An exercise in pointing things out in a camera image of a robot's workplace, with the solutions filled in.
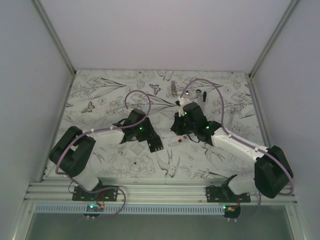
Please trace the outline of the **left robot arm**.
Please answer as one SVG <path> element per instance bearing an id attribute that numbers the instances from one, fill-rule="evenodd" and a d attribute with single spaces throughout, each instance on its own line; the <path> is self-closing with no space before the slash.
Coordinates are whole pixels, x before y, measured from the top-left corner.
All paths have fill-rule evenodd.
<path id="1" fill-rule="evenodd" d="M 83 131 L 76 126 L 67 129 L 49 153 L 49 160 L 56 165 L 56 174 L 73 180 L 91 201 L 102 195 L 100 180 L 87 167 L 94 147 L 146 141 L 150 152 L 163 149 L 160 136 L 154 130 L 147 114 L 133 109 L 128 117 L 111 127 Z"/>

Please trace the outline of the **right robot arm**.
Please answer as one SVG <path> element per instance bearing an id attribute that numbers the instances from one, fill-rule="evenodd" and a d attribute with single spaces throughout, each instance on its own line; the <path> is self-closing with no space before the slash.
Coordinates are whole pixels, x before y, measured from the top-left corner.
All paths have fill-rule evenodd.
<path id="1" fill-rule="evenodd" d="M 265 147 L 232 134 L 222 124 L 208 121 L 201 107 L 187 99 L 179 99 L 178 112 L 171 127 L 176 135 L 194 134 L 200 142 L 221 148 L 254 165 L 253 174 L 234 174 L 221 185 L 222 198 L 234 202 L 239 195 L 260 192 L 274 199 L 293 179 L 293 172 L 283 150 L 274 145 Z"/>

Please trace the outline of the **black fuse box base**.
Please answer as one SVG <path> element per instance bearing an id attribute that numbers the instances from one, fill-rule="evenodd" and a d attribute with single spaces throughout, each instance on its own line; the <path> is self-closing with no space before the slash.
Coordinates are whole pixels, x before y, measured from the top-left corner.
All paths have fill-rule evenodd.
<path id="1" fill-rule="evenodd" d="M 163 150 L 163 144 L 159 135 L 153 136 L 147 140 L 148 147 L 151 153 Z"/>

